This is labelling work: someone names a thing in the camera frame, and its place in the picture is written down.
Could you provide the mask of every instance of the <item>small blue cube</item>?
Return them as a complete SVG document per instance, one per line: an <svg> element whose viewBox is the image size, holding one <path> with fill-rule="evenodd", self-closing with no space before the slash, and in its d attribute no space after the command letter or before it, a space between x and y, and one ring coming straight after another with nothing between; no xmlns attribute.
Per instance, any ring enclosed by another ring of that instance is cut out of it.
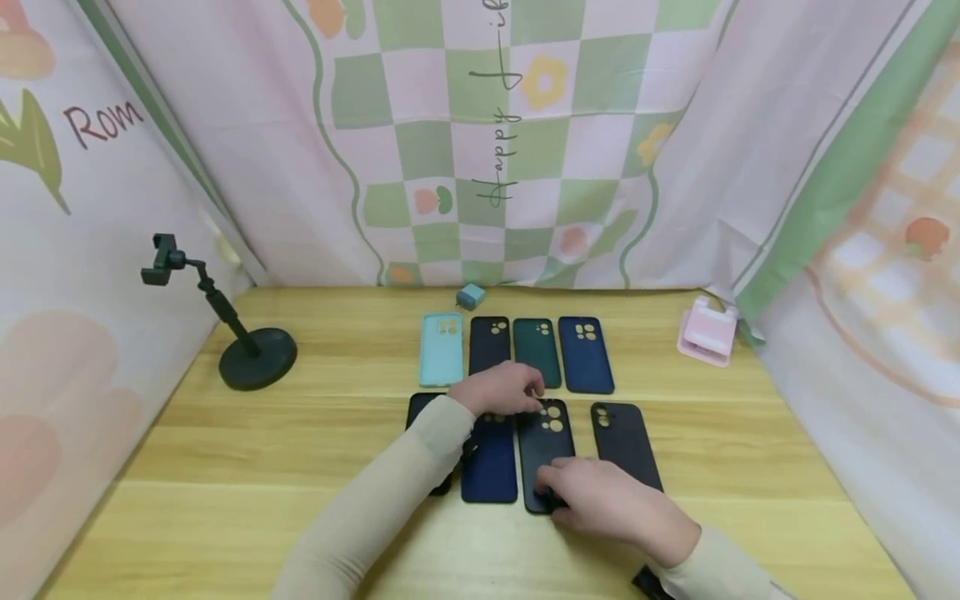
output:
<svg viewBox="0 0 960 600"><path fill-rule="evenodd" d="M468 283L457 292L457 306L463 306L466 310L473 310L480 305L486 295L487 293L483 291L482 287Z"/></svg>

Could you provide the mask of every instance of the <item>pink square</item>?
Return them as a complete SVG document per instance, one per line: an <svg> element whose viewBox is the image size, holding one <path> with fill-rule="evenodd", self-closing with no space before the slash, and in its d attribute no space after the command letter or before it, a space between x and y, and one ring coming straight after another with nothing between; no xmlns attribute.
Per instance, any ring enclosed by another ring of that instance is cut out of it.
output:
<svg viewBox="0 0 960 600"><path fill-rule="evenodd" d="M706 297L698 298L693 308L684 312L677 350L716 367L727 367L737 316L733 309L719 312L709 308Z"/></svg>

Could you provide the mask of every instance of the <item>fabric backdrop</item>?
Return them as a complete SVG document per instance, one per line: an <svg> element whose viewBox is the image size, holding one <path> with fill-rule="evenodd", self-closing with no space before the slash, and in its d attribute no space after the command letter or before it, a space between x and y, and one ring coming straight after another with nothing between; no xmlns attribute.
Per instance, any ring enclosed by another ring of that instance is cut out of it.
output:
<svg viewBox="0 0 960 600"><path fill-rule="evenodd" d="M782 275L802 183L931 3L110 4L280 284L732 300Z"/></svg>
<svg viewBox="0 0 960 600"><path fill-rule="evenodd" d="M0 600L14 600L40 588L216 321L195 274L141 283L153 234L175 233L231 295L249 281L84 21L2 0L0 22Z"/></svg>
<svg viewBox="0 0 960 600"><path fill-rule="evenodd" d="M960 35L760 357L925 598L960 589Z"/></svg>

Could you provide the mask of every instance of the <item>light blue phone case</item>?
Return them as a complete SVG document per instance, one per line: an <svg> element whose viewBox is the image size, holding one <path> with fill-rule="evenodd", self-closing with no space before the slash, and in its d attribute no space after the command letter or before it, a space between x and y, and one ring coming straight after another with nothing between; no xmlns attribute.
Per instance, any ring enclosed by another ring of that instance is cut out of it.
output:
<svg viewBox="0 0 960 600"><path fill-rule="evenodd" d="M458 313L423 315L420 386L443 388L464 378L464 320Z"/></svg>

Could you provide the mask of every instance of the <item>black object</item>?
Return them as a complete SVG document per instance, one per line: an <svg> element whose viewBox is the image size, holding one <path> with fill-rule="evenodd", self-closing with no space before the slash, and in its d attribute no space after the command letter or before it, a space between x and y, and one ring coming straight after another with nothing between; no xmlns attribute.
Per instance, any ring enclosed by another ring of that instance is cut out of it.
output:
<svg viewBox="0 0 960 600"><path fill-rule="evenodd" d="M644 565L633 580L633 584L642 591L650 600L674 600L674 597L663 590L660 579L654 574L650 567Z"/></svg>
<svg viewBox="0 0 960 600"><path fill-rule="evenodd" d="M460 496L464 502L516 502L513 420L484 415L473 425L468 442L475 450L461 461Z"/></svg>
<svg viewBox="0 0 960 600"><path fill-rule="evenodd" d="M633 404L595 402L590 407L590 420L600 460L614 463L637 481L663 492L640 409Z"/></svg>
<svg viewBox="0 0 960 600"><path fill-rule="evenodd" d="M612 394L613 373L600 321L594 317L560 317L557 328L566 388L582 394Z"/></svg>
<svg viewBox="0 0 960 600"><path fill-rule="evenodd" d="M407 408L406 428L409 429L410 425L414 424L414 420L417 419L417 415L420 414L420 411L426 408L426 405L429 404L430 401L433 400L433 398L440 395L441 395L440 393L420 392L418 394L413 394L412 396L410 396L410 406L409 408ZM467 440L467 442L464 444L465 453L472 448L472 446L468 446L468 444L470 444L470 440ZM453 485L453 473L451 472L449 475L446 476L444 481L439 486L437 486L436 488L430 491L430 495L434 495L434 496L444 495L450 491L450 487L452 485Z"/></svg>
<svg viewBox="0 0 960 600"><path fill-rule="evenodd" d="M469 374L486 371L510 360L510 320L506 317L470 319Z"/></svg>
<svg viewBox="0 0 960 600"><path fill-rule="evenodd" d="M140 270L143 282L166 285L171 271L194 267L200 274L197 287L206 294L206 301L217 317L237 336L220 357L220 376L230 388L245 392L260 390L290 371L297 361L297 343L289 333L274 327L247 331L233 305L206 274L206 263L187 258L183 251L177 250L177 240L172 234L155 233L154 248L153 268Z"/></svg>
<svg viewBox="0 0 960 600"><path fill-rule="evenodd" d="M514 351L518 363L540 371L543 387L560 387L557 339L549 319L514 319Z"/></svg>
<svg viewBox="0 0 960 600"><path fill-rule="evenodd" d="M540 494L541 501L543 504L550 509L550 512L553 513L557 509L568 509L570 505L566 503L566 500L559 497L556 492L553 491L553 488L547 488L546 492Z"/></svg>
<svg viewBox="0 0 960 600"><path fill-rule="evenodd" d="M556 508L549 494L537 493L535 482L540 465L549 465L555 458L573 456L570 418L562 400L540 401L542 410L516 416L516 434L520 442L520 471L523 476L523 504L527 512L547 515Z"/></svg>

